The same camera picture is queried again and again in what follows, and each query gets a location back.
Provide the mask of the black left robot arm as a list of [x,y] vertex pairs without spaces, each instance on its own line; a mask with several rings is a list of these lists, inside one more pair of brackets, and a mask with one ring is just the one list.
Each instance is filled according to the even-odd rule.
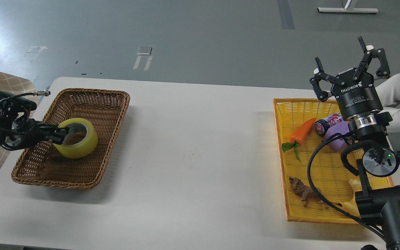
[[37,104],[27,99],[28,95],[48,96],[50,92],[13,94],[0,91],[0,147],[15,151],[36,146],[41,141],[63,144],[70,129],[30,118]]

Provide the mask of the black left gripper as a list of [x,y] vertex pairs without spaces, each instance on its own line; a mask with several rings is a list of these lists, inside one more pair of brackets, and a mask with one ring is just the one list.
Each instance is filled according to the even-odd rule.
[[14,121],[2,147],[6,150],[14,151],[36,146],[41,141],[63,144],[68,132],[69,128],[67,126],[43,125],[43,122],[36,120],[27,122]]

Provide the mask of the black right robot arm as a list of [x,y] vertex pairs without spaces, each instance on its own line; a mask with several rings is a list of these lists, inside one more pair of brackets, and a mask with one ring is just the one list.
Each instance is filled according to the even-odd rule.
[[[400,250],[400,151],[393,151],[387,139],[387,126],[392,121],[383,111],[374,81],[387,79],[390,69],[385,50],[375,49],[358,38],[362,59],[357,67],[327,74],[319,58],[310,79],[319,101],[334,97],[339,112],[348,123],[346,134],[336,133],[322,142],[312,153],[307,166],[309,186],[325,204],[378,235],[387,250]],[[359,179],[354,189],[354,207],[359,215],[330,203],[316,188],[311,166],[318,152],[332,141],[344,140],[348,146],[341,152],[344,168]]]

